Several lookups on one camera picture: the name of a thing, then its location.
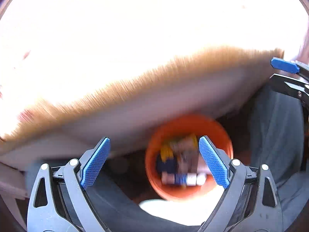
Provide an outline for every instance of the blue textured pad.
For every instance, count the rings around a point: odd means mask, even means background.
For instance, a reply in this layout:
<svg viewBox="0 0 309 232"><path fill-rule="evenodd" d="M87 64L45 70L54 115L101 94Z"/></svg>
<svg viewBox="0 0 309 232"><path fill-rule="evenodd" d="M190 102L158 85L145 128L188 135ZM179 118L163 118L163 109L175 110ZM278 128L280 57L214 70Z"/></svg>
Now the blue textured pad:
<svg viewBox="0 0 309 232"><path fill-rule="evenodd" d="M106 138L84 166L80 185L83 189L92 186L111 150L109 138Z"/></svg>
<svg viewBox="0 0 309 232"><path fill-rule="evenodd" d="M205 137L200 138L198 146L200 148L200 153L208 165L216 183L226 189L230 184L227 167L224 165Z"/></svg>
<svg viewBox="0 0 309 232"><path fill-rule="evenodd" d="M274 57L270 63L271 66L275 69L284 70L292 74L299 72L299 67L295 63L284 61L281 58Z"/></svg>

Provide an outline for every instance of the dark gray cloth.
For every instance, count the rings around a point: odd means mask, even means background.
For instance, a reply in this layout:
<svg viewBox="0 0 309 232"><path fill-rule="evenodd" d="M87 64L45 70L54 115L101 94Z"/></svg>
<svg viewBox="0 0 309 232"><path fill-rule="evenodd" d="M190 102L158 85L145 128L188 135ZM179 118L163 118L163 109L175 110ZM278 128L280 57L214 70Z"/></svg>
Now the dark gray cloth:
<svg viewBox="0 0 309 232"><path fill-rule="evenodd" d="M281 199L286 230L309 198L309 177L299 172L303 154L303 118L300 101L265 86L255 99L251 119L251 166L267 164L274 176ZM31 190L40 161L27 172ZM65 161L47 161L51 166ZM100 173L87 193L101 219L113 232L197 231L199 226L185 226L149 215L132 202L107 176Z"/></svg>

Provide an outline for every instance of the white surface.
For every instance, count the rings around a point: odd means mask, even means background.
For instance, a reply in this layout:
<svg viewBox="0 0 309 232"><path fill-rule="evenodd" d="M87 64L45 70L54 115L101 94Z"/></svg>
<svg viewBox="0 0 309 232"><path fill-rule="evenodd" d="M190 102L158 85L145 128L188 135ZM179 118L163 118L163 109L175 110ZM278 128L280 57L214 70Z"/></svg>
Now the white surface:
<svg viewBox="0 0 309 232"><path fill-rule="evenodd" d="M27 197L24 176L18 170L2 163L0 163L0 190L11 193L19 199Z"/></svg>
<svg viewBox="0 0 309 232"><path fill-rule="evenodd" d="M213 74L194 82L152 91L133 101L67 124L62 130L94 145L106 135L113 147L121 147L128 142L126 137L135 137L143 130L202 106L209 106L212 110L215 107L216 112L208 114L220 116L227 106L220 103L230 95L243 92L245 88L239 87L246 79L248 75L243 69ZM256 86L254 81L248 87L252 90L252 86ZM236 97L231 103L235 105L238 100Z"/></svg>
<svg viewBox="0 0 309 232"><path fill-rule="evenodd" d="M202 186L204 185L205 181L206 181L206 178L207 178L207 175L204 174L204 173L199 173L197 175L197 178L196 178L196 184L199 185L199 186Z"/></svg>
<svg viewBox="0 0 309 232"><path fill-rule="evenodd" d="M0 156L0 162L24 171L30 163L41 158L79 158L91 148L94 146L68 135L52 132Z"/></svg>
<svg viewBox="0 0 309 232"><path fill-rule="evenodd" d="M139 204L147 213L187 226L200 226L211 215L224 188L216 186L202 198L187 202L146 200Z"/></svg>
<svg viewBox="0 0 309 232"><path fill-rule="evenodd" d="M307 22L298 0L12 0L0 21L0 83L29 50L42 65L54 55L56 67L61 59L109 63L107 79L217 44L279 47L290 59ZM123 69L114 70L119 63ZM61 89L54 84L55 97Z"/></svg>

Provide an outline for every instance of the orange pot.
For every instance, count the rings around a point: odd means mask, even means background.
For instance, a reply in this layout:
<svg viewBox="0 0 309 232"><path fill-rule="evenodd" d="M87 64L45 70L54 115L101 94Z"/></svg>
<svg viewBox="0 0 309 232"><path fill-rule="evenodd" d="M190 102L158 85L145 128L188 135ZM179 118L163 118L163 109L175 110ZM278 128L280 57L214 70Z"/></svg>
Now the orange pot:
<svg viewBox="0 0 309 232"><path fill-rule="evenodd" d="M205 184L202 186L183 188L161 183L161 178L156 171L156 159L160 153L162 143L174 137L186 136L192 133L196 136L207 135L217 148L224 150L231 159L233 158L233 146L230 137L215 120L203 115L191 114L172 120L159 127L149 141L145 155L145 167L150 184L166 200L191 200L205 195L216 186L216 182L211 175L208 175Z"/></svg>

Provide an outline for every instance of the metal screw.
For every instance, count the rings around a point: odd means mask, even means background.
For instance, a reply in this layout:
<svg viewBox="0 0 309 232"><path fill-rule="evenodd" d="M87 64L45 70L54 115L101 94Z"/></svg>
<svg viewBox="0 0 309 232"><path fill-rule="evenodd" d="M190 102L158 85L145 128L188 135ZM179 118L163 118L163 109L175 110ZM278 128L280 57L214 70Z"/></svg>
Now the metal screw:
<svg viewBox="0 0 309 232"><path fill-rule="evenodd" d="M70 160L70 165L71 166L76 166L78 164L78 159L71 159Z"/></svg>
<svg viewBox="0 0 309 232"><path fill-rule="evenodd" d="M263 169L263 170L266 171L266 170L268 170L268 168L269 168L268 165L266 165L266 164L263 164L263 165L262 165L262 169Z"/></svg>
<svg viewBox="0 0 309 232"><path fill-rule="evenodd" d="M240 165L240 161L239 161L238 159L233 159L233 160L232 160L232 164L233 164L234 166L239 166L239 165Z"/></svg>
<svg viewBox="0 0 309 232"><path fill-rule="evenodd" d="M42 170L46 170L48 168L48 164L47 163L44 163L41 165L41 169Z"/></svg>

